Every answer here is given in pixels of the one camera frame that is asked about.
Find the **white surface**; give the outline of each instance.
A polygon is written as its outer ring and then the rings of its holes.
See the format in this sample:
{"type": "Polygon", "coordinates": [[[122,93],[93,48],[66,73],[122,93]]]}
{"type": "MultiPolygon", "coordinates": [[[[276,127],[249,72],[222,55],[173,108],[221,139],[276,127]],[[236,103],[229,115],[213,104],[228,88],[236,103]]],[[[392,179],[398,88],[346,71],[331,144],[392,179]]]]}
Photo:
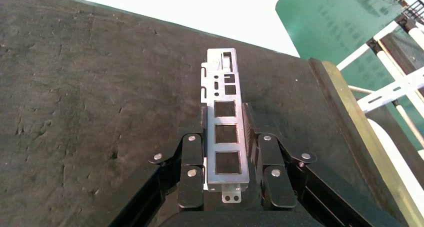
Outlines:
{"type": "Polygon", "coordinates": [[[371,119],[368,119],[369,124],[380,140],[385,152],[387,153],[391,163],[402,179],[403,184],[405,185],[409,195],[411,196],[413,202],[415,203],[418,211],[421,215],[424,214],[424,190],[421,188],[421,185],[418,183],[411,169],[408,167],[401,153],[399,153],[398,148],[396,148],[390,136],[386,131],[374,122],[371,119]]]}
{"type": "Polygon", "coordinates": [[[424,160],[424,149],[418,150],[418,154],[424,160]]]}
{"type": "Polygon", "coordinates": [[[299,56],[275,10],[278,0],[84,1],[299,56]]]}

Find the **white pipe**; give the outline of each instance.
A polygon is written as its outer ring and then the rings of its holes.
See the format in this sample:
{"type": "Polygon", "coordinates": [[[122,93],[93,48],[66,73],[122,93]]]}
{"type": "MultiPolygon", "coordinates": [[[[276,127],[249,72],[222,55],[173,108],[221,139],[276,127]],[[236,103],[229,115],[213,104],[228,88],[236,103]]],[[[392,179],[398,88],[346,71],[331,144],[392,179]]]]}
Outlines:
{"type": "Polygon", "coordinates": [[[337,65],[339,71],[343,70],[346,66],[350,65],[354,60],[363,55],[370,47],[366,43],[361,45],[357,50],[351,53],[347,58],[337,65]]]}
{"type": "Polygon", "coordinates": [[[393,143],[390,136],[387,132],[376,122],[368,119],[369,124],[377,135],[378,139],[381,142],[387,156],[389,157],[391,163],[396,169],[397,174],[400,176],[403,184],[406,187],[409,195],[411,196],[412,201],[416,205],[418,211],[421,213],[421,216],[424,214],[424,190],[421,185],[418,183],[417,178],[415,178],[408,164],[402,157],[398,148],[396,148],[395,143],[393,143]]]}
{"type": "MultiPolygon", "coordinates": [[[[378,32],[376,35],[374,35],[374,39],[376,41],[380,40],[381,38],[383,38],[387,34],[393,32],[396,29],[396,27],[398,27],[398,23],[396,23],[395,21],[390,22],[386,27],[384,27],[382,30],[380,30],[380,32],[378,32]]],[[[355,50],[348,57],[346,57],[342,62],[340,62],[337,65],[337,69],[339,71],[343,70],[348,65],[350,65],[354,60],[356,60],[361,55],[363,55],[369,48],[370,47],[366,43],[364,43],[357,50],[355,50]]]]}
{"type": "MultiPolygon", "coordinates": [[[[387,71],[391,74],[393,79],[395,81],[401,80],[403,78],[402,74],[398,71],[396,66],[393,64],[393,62],[389,59],[387,54],[384,51],[379,51],[377,53],[377,57],[380,59],[380,61],[383,63],[387,71]]],[[[409,91],[405,94],[413,106],[416,108],[416,110],[419,112],[419,114],[424,118],[424,102],[421,100],[421,98],[417,95],[417,93],[413,91],[409,91]]]]}
{"type": "Polygon", "coordinates": [[[380,30],[380,32],[374,35],[374,40],[379,41],[384,36],[392,33],[398,26],[398,23],[396,23],[395,21],[390,22],[386,27],[380,30]]]}
{"type": "Polygon", "coordinates": [[[424,50],[424,33],[418,27],[412,28],[408,34],[424,50]]]}
{"type": "Polygon", "coordinates": [[[417,129],[417,127],[415,126],[414,122],[412,121],[412,119],[408,116],[407,112],[405,111],[405,109],[402,107],[402,105],[400,104],[394,104],[394,106],[396,107],[397,111],[399,112],[400,116],[402,116],[402,118],[405,120],[406,124],[408,125],[408,127],[410,128],[410,130],[412,131],[413,135],[415,136],[415,138],[418,140],[418,142],[421,144],[421,146],[424,148],[424,138],[421,135],[420,131],[417,129]]]}
{"type": "Polygon", "coordinates": [[[371,94],[372,90],[366,89],[366,88],[360,88],[360,87],[356,87],[356,86],[352,86],[352,85],[348,85],[349,89],[351,91],[355,91],[355,92],[359,92],[359,93],[363,93],[363,94],[371,94]]]}

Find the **wooden edge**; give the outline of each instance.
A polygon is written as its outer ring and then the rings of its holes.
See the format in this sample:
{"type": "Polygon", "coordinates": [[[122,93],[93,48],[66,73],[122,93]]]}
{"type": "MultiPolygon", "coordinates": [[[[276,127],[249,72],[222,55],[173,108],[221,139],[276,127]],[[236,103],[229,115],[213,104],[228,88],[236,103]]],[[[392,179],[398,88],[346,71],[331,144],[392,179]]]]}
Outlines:
{"type": "Polygon", "coordinates": [[[406,222],[409,226],[424,226],[423,216],[408,193],[405,184],[402,182],[365,114],[357,104],[342,73],[340,73],[336,65],[329,61],[323,61],[322,64],[406,222]]]}

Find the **rectangular cutout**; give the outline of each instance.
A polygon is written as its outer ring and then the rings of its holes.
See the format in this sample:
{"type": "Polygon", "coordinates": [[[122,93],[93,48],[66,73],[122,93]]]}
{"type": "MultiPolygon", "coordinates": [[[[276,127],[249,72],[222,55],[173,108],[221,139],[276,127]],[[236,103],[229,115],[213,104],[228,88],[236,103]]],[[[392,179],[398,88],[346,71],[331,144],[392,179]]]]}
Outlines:
{"type": "Polygon", "coordinates": [[[231,72],[233,72],[233,60],[231,58],[231,52],[224,52],[222,53],[222,58],[228,57],[229,58],[229,69],[231,72]]]}
{"type": "Polygon", "coordinates": [[[215,101],[215,117],[235,117],[236,103],[234,101],[215,101]]]}
{"type": "Polygon", "coordinates": [[[215,143],[238,143],[237,126],[231,125],[215,125],[215,143]]]}
{"type": "Polygon", "coordinates": [[[226,85],[225,86],[226,95],[236,95],[236,86],[235,85],[226,85]]]}
{"type": "Polygon", "coordinates": [[[215,172],[217,175],[241,175],[240,153],[235,152],[215,152],[215,172]]]}
{"type": "Polygon", "coordinates": [[[229,74],[224,74],[224,83],[228,84],[228,83],[235,83],[236,79],[234,78],[234,74],[229,73],[229,74]]]}

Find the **scratch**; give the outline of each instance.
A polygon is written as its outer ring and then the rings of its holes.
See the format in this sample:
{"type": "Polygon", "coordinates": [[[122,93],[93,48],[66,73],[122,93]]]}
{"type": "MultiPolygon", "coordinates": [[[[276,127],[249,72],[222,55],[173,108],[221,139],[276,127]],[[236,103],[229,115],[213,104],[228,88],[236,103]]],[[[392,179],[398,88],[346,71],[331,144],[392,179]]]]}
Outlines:
{"type": "Polygon", "coordinates": [[[96,78],[96,74],[94,74],[93,79],[91,80],[90,93],[93,92],[93,83],[95,78],[96,78]]]}
{"type": "Polygon", "coordinates": [[[65,191],[65,165],[62,164],[62,188],[65,191]]]}
{"type": "Polygon", "coordinates": [[[59,56],[61,56],[63,48],[64,48],[64,45],[63,44],[60,44],[59,56]]]}
{"type": "Polygon", "coordinates": [[[96,21],[96,17],[93,18],[93,23],[91,24],[90,37],[88,38],[88,43],[90,44],[92,41],[93,30],[94,30],[94,22],[96,21]]]}

